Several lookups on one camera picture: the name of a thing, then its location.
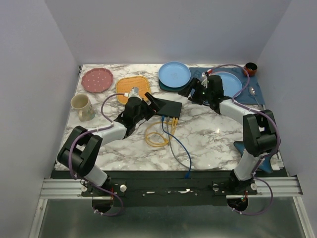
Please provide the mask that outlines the black network switch box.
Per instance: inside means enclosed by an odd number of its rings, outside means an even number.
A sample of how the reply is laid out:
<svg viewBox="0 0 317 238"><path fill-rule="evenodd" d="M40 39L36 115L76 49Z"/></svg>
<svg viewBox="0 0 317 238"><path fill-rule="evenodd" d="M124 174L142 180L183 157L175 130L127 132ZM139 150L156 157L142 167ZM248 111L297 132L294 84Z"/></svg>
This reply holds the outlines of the black network switch box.
<svg viewBox="0 0 317 238"><path fill-rule="evenodd" d="M182 103L166 99L158 99L165 103L163 107L156 113L156 116L164 116L170 118L180 118Z"/></svg>

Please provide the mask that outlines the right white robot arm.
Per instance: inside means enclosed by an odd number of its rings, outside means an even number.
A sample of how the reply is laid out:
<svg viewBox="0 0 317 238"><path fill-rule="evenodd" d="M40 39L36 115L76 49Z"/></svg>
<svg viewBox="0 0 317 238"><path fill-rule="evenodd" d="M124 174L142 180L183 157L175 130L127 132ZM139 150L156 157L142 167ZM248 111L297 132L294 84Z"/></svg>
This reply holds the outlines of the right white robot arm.
<svg viewBox="0 0 317 238"><path fill-rule="evenodd" d="M218 75L208 76L203 81L193 78L178 94L199 105L207 102L214 112L242 124L244 151L232 172L233 179L228 181L231 193L241 193L246 188L245 181L254 177L259 165L278 152L281 140L273 112L254 110L225 96Z"/></svg>

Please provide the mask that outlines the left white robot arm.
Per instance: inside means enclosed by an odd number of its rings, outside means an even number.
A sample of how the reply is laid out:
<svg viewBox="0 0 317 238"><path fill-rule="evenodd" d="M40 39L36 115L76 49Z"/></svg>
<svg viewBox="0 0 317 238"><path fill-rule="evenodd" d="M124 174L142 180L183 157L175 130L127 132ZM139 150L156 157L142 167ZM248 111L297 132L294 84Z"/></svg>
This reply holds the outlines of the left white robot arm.
<svg viewBox="0 0 317 238"><path fill-rule="evenodd" d="M100 148L127 138L135 131L137 123L149 120L166 105L150 93L145 96L149 103L130 92L124 111L110 120L108 126L90 130L75 127L57 155L57 161L69 168L74 179L80 177L92 183L93 191L99 196L106 195L110 189L109 176L96 165Z"/></svg>

